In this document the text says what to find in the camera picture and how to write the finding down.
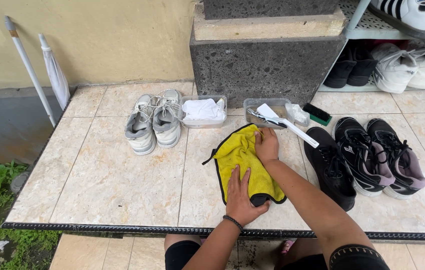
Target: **black shoe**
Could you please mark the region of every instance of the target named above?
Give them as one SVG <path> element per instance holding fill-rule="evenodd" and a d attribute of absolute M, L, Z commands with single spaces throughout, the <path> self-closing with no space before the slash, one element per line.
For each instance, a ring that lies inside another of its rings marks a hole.
<path fill-rule="evenodd" d="M 356 197 L 352 186 L 354 177 L 344 162 L 336 142 L 320 127 L 311 127 L 306 134 L 319 143 L 317 148 L 313 148 L 304 142 L 304 152 L 317 174 L 321 191 L 345 211 L 351 210 Z"/>
<path fill-rule="evenodd" d="M 371 140 L 380 144 L 388 154 L 389 168 L 396 178 L 384 193 L 398 200 L 406 200 L 419 189 L 425 187 L 416 154 L 401 142 L 392 127 L 382 119 L 372 119 L 364 126 Z"/>
<path fill-rule="evenodd" d="M 353 60 L 351 49 L 345 47 L 323 84 L 330 88 L 343 88 L 354 65 L 356 62 Z"/>
<path fill-rule="evenodd" d="M 352 54 L 356 65 L 354 65 L 353 70 L 349 73 L 347 84 L 356 87 L 365 86 L 377 65 L 377 60 L 363 47 L 355 47 Z"/>
<path fill-rule="evenodd" d="M 352 117 L 336 122 L 332 136 L 354 176 L 353 187 L 367 197 L 381 194 L 394 182 L 384 149 L 371 141 L 361 124 Z"/>

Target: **beaded bracelet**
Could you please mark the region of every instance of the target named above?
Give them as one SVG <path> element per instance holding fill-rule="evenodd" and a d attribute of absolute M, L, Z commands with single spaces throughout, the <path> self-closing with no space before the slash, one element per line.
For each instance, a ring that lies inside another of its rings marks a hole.
<path fill-rule="evenodd" d="M 239 222 L 237 222 L 234 218 L 231 218 L 230 216 L 223 216 L 222 218 L 234 222 L 234 224 L 236 224 L 241 231 L 243 230 L 243 227 L 241 226 L 241 224 L 239 224 Z"/>

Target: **hand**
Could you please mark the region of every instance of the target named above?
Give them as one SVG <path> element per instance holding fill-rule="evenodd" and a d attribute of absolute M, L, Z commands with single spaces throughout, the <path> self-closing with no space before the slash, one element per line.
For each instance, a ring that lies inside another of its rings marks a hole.
<path fill-rule="evenodd" d="M 256 136 L 254 148 L 256 149 L 257 157 L 265 165 L 268 161 L 278 159 L 279 141 L 277 140 L 276 132 L 272 128 L 264 127 L 262 133 L 264 134 L 264 139 L 262 139 L 260 132 L 254 132 L 254 136 Z"/>
<path fill-rule="evenodd" d="M 231 178 L 229 178 L 229 183 L 227 184 L 226 215 L 234 218 L 244 227 L 267 212 L 271 201 L 268 200 L 265 204 L 255 207 L 249 200 L 248 192 L 251 168 L 246 170 L 242 181 L 239 181 L 240 170 L 239 165 L 236 165 L 236 168 L 232 170 Z"/>

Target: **tiled floor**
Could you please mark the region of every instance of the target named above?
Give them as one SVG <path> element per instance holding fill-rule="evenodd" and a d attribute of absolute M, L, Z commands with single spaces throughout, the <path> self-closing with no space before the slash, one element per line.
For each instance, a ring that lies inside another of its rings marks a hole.
<path fill-rule="evenodd" d="M 136 156 L 124 138 L 127 116 L 140 95 L 168 88 L 194 92 L 191 82 L 78 89 L 6 221 L 215 227 L 225 206 L 214 163 L 201 162 L 246 124 L 243 111 L 229 109 L 221 129 L 182 128 L 177 146 Z M 312 104 L 333 115 L 328 131 L 346 115 L 360 122 L 387 120 L 407 139 L 425 175 L 425 90 L 318 92 Z M 277 133 L 280 159 L 317 185 L 303 141 L 288 130 Z M 358 195 L 348 213 L 366 231 L 425 233 L 425 188 L 407 201 Z M 288 201 L 272 205 L 248 228 L 308 230 Z"/>
<path fill-rule="evenodd" d="M 281 241 L 239 240 L 226 269 L 273 270 Z M 391 270 L 425 270 L 425 244 L 374 244 Z M 50 270 L 164 270 L 164 239 L 63 235 Z"/>

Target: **sneaker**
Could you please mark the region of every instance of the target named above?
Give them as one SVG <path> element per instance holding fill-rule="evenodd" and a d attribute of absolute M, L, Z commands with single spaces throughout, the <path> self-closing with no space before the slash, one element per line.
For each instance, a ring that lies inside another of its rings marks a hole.
<path fill-rule="evenodd" d="M 379 61 L 373 72 L 377 88 L 401 94 L 418 70 L 414 58 L 392 43 L 375 47 L 371 54 Z"/>
<path fill-rule="evenodd" d="M 154 107 L 151 106 L 153 95 L 142 95 L 134 105 L 131 116 L 125 124 L 125 137 L 135 154 L 147 155 L 156 146 L 156 137 L 152 131 L 152 114 Z"/>
<path fill-rule="evenodd" d="M 354 65 L 356 65 L 356 62 L 353 60 L 351 49 L 345 47 L 323 84 L 330 88 L 343 88 Z"/>
<path fill-rule="evenodd" d="M 425 40 L 425 0 L 371 0 L 367 9 L 402 33 Z"/>
<path fill-rule="evenodd" d="M 409 40 L 407 50 L 411 55 L 416 65 L 418 66 L 417 72 L 411 78 L 407 86 L 419 89 L 425 89 L 425 44 L 420 40 Z"/>
<path fill-rule="evenodd" d="M 320 127 L 311 127 L 306 134 L 319 143 L 317 148 L 313 148 L 305 142 L 304 152 L 317 174 L 321 191 L 346 212 L 351 210 L 356 197 L 352 186 L 354 177 L 336 142 Z"/>
<path fill-rule="evenodd" d="M 347 78 L 347 84 L 356 87 L 365 86 L 377 65 L 377 60 L 363 47 L 355 47 L 352 54 L 356 65 Z"/>
<path fill-rule="evenodd" d="M 384 189 L 384 193 L 398 200 L 408 199 L 425 187 L 416 154 L 401 142 L 396 132 L 382 119 L 372 119 L 364 125 L 373 142 L 383 146 L 388 154 L 389 168 L 396 178 L 394 183 Z"/>
<path fill-rule="evenodd" d="M 177 115 L 181 97 L 180 92 L 174 89 L 167 89 L 162 96 L 158 97 L 152 127 L 160 147 L 170 148 L 179 141 L 181 123 Z"/>
<path fill-rule="evenodd" d="M 354 189 L 367 197 L 376 197 L 394 182 L 384 149 L 372 142 L 361 124 L 352 117 L 336 122 L 332 136 L 354 176 Z"/>

